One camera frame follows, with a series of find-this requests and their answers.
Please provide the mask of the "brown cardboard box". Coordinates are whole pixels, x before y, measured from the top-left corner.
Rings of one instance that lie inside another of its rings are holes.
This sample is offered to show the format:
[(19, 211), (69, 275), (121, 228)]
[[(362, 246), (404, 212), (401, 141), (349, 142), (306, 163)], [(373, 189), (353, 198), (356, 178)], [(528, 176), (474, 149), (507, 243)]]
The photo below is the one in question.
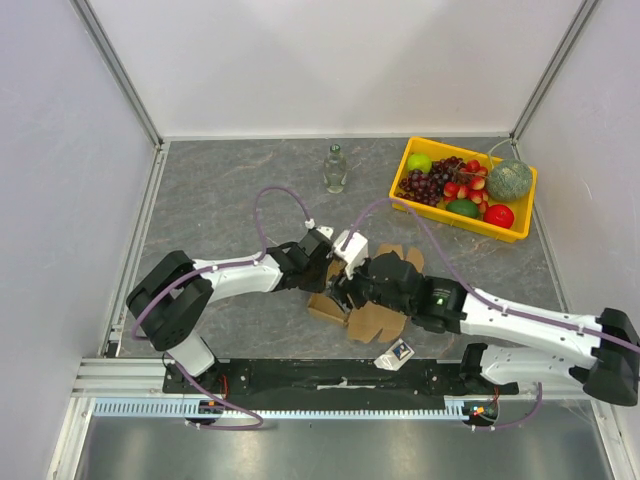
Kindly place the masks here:
[(344, 327), (349, 340), (364, 344), (374, 339), (379, 343), (390, 342), (402, 334), (408, 316), (382, 306), (378, 300), (373, 301), (379, 297), (374, 290), (382, 286), (382, 277), (366, 279), (366, 268), (367, 265), (363, 265), (351, 280), (346, 278), (343, 282), (344, 286), (355, 288), (354, 293), (347, 295), (352, 307), (342, 310), (327, 294), (314, 293), (307, 305), (308, 312), (316, 319)]

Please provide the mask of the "small white packet blue label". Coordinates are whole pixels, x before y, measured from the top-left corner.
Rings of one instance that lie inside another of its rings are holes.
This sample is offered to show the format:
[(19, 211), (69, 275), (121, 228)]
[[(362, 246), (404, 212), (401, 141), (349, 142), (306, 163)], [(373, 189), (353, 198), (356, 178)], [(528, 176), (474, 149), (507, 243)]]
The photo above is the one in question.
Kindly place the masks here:
[(374, 365), (385, 371), (398, 371), (411, 359), (415, 351), (401, 338), (374, 360)]

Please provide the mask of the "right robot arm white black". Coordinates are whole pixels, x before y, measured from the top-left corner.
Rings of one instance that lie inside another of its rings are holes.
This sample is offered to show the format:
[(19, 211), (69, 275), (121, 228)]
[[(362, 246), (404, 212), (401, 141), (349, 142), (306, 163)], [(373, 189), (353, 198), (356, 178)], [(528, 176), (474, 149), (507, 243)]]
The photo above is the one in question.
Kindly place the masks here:
[(628, 315), (554, 312), (512, 303), (456, 280), (428, 276), (395, 252), (329, 274), (326, 294), (341, 309), (375, 304), (433, 333), (485, 336), (523, 346), (521, 360), (488, 347), (458, 368), (467, 392), (491, 384), (559, 380), (612, 405), (639, 400), (639, 335)]

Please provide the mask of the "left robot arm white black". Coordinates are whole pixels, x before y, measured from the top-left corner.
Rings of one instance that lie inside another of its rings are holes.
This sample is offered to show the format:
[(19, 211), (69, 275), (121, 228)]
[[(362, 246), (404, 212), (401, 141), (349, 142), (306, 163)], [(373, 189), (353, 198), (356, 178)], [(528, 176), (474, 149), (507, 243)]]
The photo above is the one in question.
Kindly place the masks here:
[(185, 382), (198, 393), (211, 392), (220, 371), (195, 332), (205, 307), (247, 293), (322, 292), (332, 262), (332, 235), (332, 228), (319, 226), (298, 242), (223, 261), (193, 260), (182, 250), (173, 251), (134, 287), (126, 306), (153, 348), (185, 369)]

